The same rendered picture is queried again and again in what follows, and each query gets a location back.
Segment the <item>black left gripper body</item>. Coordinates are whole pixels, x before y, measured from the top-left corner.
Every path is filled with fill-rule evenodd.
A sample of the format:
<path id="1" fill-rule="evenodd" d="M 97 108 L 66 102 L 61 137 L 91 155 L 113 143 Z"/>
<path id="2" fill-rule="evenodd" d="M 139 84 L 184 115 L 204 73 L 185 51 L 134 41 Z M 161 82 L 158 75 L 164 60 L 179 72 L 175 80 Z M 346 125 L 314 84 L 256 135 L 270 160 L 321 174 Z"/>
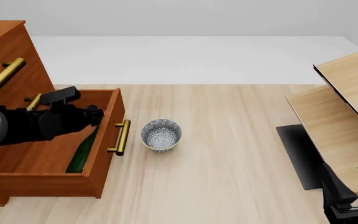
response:
<path id="1" fill-rule="evenodd" d="M 104 111 L 96 105 L 89 105 L 86 108 L 86 116 L 91 126 L 99 126 L 104 117 Z"/>

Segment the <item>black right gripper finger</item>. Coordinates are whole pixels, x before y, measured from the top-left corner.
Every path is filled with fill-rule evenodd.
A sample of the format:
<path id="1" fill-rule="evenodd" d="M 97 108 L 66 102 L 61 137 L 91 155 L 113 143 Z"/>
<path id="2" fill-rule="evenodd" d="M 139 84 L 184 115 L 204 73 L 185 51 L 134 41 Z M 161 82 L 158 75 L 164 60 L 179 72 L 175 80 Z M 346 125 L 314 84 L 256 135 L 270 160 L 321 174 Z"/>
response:
<path id="1" fill-rule="evenodd" d="M 320 178 L 323 189 L 323 207 L 348 206 L 358 199 L 326 163 L 321 164 Z"/>

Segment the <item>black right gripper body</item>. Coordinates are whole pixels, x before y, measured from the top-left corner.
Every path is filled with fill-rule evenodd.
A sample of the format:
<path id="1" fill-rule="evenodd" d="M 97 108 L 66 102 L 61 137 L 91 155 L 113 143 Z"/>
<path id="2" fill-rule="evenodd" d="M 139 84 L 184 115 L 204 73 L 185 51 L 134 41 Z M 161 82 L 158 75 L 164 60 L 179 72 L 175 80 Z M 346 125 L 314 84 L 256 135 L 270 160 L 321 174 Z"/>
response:
<path id="1" fill-rule="evenodd" d="M 324 214 L 330 224 L 358 224 L 358 207 L 351 204 L 328 205 L 324 203 Z"/>

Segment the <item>dark green wine bottle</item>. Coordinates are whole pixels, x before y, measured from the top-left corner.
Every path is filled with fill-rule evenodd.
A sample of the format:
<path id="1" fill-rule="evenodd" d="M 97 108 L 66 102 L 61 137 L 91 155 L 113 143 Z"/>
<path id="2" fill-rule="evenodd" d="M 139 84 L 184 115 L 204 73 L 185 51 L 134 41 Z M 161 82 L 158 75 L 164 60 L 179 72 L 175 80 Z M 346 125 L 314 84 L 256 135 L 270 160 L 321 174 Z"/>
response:
<path id="1" fill-rule="evenodd" d="M 82 173 L 98 130 L 99 126 L 96 126 L 93 132 L 80 143 L 66 169 L 66 173 Z"/>

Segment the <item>open wooden drawer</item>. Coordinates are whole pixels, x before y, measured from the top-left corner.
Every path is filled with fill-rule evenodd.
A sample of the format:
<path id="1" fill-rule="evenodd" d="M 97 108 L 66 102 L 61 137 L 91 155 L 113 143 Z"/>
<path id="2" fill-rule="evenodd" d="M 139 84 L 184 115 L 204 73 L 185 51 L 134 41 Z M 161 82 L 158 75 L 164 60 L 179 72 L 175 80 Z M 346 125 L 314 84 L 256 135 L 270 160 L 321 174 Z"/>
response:
<path id="1" fill-rule="evenodd" d="M 79 108 L 96 105 L 103 118 L 82 173 L 67 173 L 80 143 L 94 128 L 59 136 L 52 141 L 28 142 L 0 147 L 0 205 L 9 197 L 96 197 L 100 198 L 124 119 L 120 89 L 83 90 L 74 103 Z"/>

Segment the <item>wooden cabinet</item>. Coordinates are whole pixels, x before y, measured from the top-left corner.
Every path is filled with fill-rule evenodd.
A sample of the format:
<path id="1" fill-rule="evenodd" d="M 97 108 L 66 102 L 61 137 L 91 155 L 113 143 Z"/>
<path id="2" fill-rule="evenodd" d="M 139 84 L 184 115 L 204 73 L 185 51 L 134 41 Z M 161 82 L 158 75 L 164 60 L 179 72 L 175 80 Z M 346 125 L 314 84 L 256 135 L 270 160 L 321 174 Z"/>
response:
<path id="1" fill-rule="evenodd" d="M 23 108 L 24 98 L 54 90 L 44 65 L 29 37 L 24 21 L 0 21 L 0 105 Z M 31 147 L 22 143 L 0 147 L 0 173 L 14 172 Z M 0 189 L 0 207 L 9 193 Z"/>

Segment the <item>blue white patterned bowl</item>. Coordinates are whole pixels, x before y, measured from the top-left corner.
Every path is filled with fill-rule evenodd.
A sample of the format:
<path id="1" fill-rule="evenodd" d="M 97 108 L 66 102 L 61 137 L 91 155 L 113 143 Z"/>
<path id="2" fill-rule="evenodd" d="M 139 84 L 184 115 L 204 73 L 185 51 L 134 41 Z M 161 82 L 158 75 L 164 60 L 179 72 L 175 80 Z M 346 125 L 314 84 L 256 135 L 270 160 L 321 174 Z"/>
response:
<path id="1" fill-rule="evenodd" d="M 145 124 L 140 137 L 152 152 L 167 153 L 178 145 L 182 131 L 179 124 L 171 119 L 155 119 Z"/>

